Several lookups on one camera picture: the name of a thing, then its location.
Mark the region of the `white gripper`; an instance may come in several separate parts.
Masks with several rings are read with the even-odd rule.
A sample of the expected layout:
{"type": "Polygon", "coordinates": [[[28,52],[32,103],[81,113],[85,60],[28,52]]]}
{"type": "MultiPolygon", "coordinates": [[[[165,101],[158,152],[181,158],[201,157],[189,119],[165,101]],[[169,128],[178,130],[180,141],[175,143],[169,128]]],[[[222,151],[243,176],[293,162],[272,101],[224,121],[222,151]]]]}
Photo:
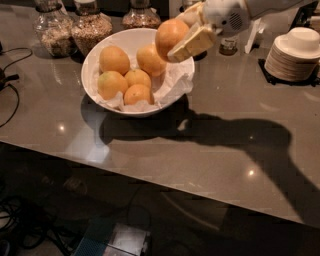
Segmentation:
{"type": "Polygon", "coordinates": [[[236,35],[251,24],[245,0],[206,0],[204,5],[197,2],[180,13],[177,19],[191,28],[168,52],[167,57],[173,63],[183,62],[211,48],[215,44],[216,33],[236,35]]]}

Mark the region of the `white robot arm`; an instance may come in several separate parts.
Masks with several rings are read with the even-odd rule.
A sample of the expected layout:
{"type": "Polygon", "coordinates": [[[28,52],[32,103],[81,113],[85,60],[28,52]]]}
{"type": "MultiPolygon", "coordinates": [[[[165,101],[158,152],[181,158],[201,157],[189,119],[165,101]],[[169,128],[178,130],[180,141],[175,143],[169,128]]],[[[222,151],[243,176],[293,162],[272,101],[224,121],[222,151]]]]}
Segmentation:
{"type": "Polygon", "coordinates": [[[306,6],[318,0],[205,0],[189,7],[177,18],[189,32],[169,52],[170,62],[182,62],[209,48],[217,36],[231,37],[248,29],[265,15],[306,6]]]}

